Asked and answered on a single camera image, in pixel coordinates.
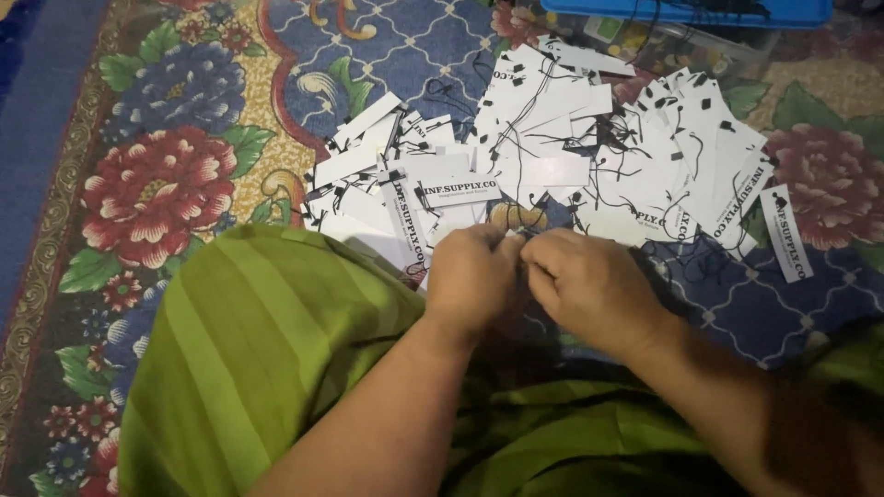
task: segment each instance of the pile of tags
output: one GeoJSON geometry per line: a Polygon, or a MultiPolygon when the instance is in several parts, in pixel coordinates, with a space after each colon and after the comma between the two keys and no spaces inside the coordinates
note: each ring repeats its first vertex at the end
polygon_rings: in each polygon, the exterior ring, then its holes
{"type": "Polygon", "coordinates": [[[304,175],[305,226],[415,284],[433,247],[504,195],[528,210],[560,203],[577,232],[625,245],[692,243],[702,229],[737,259],[754,247],[740,220],[774,165],[715,80],[685,69],[619,105],[599,73],[630,65],[549,37],[539,48],[501,54],[463,142],[450,116],[425,119],[392,93],[339,126],[331,158],[304,175]]]}

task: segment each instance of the hand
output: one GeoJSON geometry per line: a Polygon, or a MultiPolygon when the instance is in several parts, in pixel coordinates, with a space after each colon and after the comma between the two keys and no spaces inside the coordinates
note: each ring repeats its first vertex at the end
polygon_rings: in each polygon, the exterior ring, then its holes
{"type": "Polygon", "coordinates": [[[515,290],[515,266],[525,245],[494,225],[454,230],[434,249],[425,316],[453,345],[472,351],[515,290]]]}
{"type": "Polygon", "coordinates": [[[522,260],[531,293],[546,313],[618,360],[652,346],[654,331],[673,317],[615,241],[554,229],[531,239],[522,260]]]}

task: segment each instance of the floral carpet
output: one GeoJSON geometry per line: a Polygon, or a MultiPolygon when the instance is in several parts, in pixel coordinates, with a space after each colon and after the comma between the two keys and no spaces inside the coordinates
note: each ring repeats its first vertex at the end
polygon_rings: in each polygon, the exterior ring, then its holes
{"type": "MultiPolygon", "coordinates": [[[[181,263],[238,223],[298,225],[291,207],[326,158],[322,138],[386,91],[425,117],[452,114],[462,136],[497,53],[558,29],[510,4],[415,5],[110,3],[4,334],[1,494],[116,495],[126,393],[181,263]]],[[[761,244],[743,263],[653,251],[697,325],[760,367],[884,311],[882,33],[836,14],[785,34],[754,78],[722,83],[735,114],[770,136],[812,279],[784,282],[756,212],[746,225],[761,244]]],[[[613,80],[616,97],[634,99],[649,77],[613,80]]],[[[515,208],[491,206],[492,221],[515,208]]]]}

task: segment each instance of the green clothing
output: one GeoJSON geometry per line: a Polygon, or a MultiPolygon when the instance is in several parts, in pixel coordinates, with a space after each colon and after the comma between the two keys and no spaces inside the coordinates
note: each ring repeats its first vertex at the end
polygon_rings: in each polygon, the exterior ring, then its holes
{"type": "MultiPolygon", "coordinates": [[[[246,493],[422,312],[417,294],[321,234],[228,230],[165,291],[126,403],[121,494],[246,493]]],[[[641,387],[474,393],[441,494],[743,492],[641,387]]]]}

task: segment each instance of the plastic box lid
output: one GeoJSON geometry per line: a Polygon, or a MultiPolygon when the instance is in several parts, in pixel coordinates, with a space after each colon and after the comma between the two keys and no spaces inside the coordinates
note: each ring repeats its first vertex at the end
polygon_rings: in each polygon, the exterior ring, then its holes
{"type": "Polygon", "coordinates": [[[665,0],[541,0],[544,9],[581,16],[604,16],[618,19],[653,20],[659,6],[658,20],[690,24],[766,27],[770,29],[812,29],[832,17],[832,0],[759,0],[771,12],[770,19],[757,14],[708,12],[697,15],[688,6],[665,0]]]}

